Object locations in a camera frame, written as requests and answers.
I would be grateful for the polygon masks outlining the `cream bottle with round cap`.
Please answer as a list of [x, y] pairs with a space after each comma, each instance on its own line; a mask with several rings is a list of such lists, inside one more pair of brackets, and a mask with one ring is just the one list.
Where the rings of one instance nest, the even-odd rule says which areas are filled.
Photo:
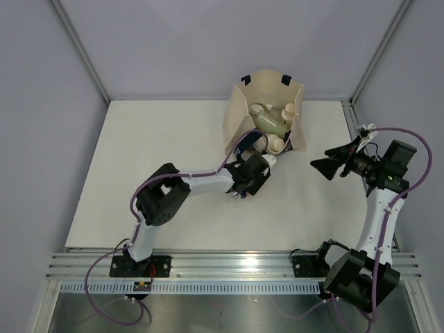
[[285, 142], [282, 138], [278, 137], [277, 135], [267, 135], [268, 144], [267, 144], [267, 151], [272, 153], [279, 153], [281, 152], [285, 147]]

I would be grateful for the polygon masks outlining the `sage green bottle white cap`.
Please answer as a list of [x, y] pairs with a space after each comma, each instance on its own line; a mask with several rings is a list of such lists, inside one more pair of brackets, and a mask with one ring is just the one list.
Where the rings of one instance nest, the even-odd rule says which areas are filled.
[[266, 112], [260, 112], [253, 116], [253, 122], [259, 130], [277, 135], [283, 138], [287, 132], [287, 127], [280, 121], [274, 119], [271, 115]]

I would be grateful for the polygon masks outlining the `white cream bottle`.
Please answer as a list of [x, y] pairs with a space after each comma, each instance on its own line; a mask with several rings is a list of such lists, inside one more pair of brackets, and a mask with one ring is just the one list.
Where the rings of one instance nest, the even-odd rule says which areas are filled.
[[281, 111], [281, 117], [283, 122], [285, 122], [288, 127], [291, 127], [294, 119], [296, 118], [296, 105], [294, 103], [286, 104]]

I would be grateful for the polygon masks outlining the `orange blue spray bottle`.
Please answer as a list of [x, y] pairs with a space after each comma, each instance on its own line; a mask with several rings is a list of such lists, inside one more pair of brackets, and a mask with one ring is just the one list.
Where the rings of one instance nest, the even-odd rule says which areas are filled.
[[246, 190], [242, 190], [239, 192], [235, 192], [232, 194], [232, 196], [236, 199], [236, 200], [241, 200], [241, 199], [245, 199], [249, 196], [250, 194], [246, 191]]

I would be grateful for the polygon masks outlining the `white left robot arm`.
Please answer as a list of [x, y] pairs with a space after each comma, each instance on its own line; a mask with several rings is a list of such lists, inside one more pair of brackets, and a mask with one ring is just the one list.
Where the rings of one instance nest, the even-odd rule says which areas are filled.
[[270, 154], [252, 155], [200, 173], [179, 171], [172, 163], [162, 165], [130, 199], [137, 225], [123, 250], [124, 273], [139, 277], [148, 271], [160, 226], [176, 215], [187, 198], [211, 193], [253, 196], [268, 180], [276, 162]]

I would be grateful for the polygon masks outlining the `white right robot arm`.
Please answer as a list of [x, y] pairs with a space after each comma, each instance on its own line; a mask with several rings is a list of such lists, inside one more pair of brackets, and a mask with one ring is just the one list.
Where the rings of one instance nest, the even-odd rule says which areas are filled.
[[393, 269], [391, 243], [400, 209], [407, 197], [409, 181], [404, 179], [416, 148], [394, 140], [381, 159], [364, 153], [364, 141], [325, 151], [325, 157], [311, 165], [328, 180], [338, 169], [341, 177], [361, 176], [368, 186], [367, 210], [361, 236], [354, 248], [330, 239], [321, 244], [314, 267], [326, 275], [324, 288], [369, 314], [398, 285], [400, 273]]

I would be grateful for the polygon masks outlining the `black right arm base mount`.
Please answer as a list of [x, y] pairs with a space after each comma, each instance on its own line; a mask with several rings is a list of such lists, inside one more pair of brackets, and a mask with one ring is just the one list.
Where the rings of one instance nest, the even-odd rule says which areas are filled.
[[318, 252], [294, 249], [290, 252], [293, 273], [296, 278], [325, 278], [330, 266]]

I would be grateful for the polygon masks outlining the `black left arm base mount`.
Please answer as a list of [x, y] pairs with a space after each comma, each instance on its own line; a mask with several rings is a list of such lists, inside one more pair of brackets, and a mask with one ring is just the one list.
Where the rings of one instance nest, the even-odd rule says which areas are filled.
[[168, 278], [171, 272], [171, 256], [152, 255], [136, 262], [131, 257], [114, 256], [110, 267], [111, 278]]

